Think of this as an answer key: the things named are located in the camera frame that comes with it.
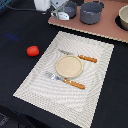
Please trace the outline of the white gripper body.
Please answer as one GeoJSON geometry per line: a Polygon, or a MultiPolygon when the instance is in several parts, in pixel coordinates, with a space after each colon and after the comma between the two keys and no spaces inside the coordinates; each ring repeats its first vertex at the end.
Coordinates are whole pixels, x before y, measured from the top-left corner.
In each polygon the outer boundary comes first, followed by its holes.
{"type": "Polygon", "coordinates": [[[51,15],[56,19],[68,20],[69,15],[64,11],[65,5],[69,0],[51,0],[51,6],[54,10],[51,12],[51,15]]]}

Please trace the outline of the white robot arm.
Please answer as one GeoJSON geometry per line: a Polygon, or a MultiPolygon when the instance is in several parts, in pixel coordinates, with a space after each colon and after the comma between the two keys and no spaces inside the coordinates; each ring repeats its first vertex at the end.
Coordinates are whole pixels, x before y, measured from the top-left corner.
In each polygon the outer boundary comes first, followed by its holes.
{"type": "Polygon", "coordinates": [[[69,15],[64,11],[69,0],[34,0],[38,11],[46,12],[52,8],[51,15],[56,19],[69,20],[69,15]]]}

